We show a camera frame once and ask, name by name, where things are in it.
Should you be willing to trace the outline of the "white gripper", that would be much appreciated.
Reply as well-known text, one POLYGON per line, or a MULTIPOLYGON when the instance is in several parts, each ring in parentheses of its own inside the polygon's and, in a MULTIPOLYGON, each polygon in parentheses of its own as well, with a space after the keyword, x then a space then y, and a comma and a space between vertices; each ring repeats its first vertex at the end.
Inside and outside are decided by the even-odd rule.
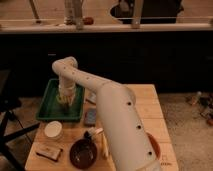
POLYGON ((64 77, 59 78, 59 94, 62 97, 72 97, 75 95, 76 84, 64 77))

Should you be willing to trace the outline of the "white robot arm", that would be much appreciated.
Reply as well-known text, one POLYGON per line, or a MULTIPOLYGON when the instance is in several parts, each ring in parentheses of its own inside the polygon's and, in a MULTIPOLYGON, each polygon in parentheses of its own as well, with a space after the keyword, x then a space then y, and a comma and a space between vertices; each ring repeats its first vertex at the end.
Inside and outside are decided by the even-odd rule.
POLYGON ((162 171, 137 113, 131 89, 118 82, 79 70, 74 57, 56 60, 53 71, 59 76, 59 92, 70 95, 75 82, 96 94, 96 109, 108 142, 116 171, 162 171))

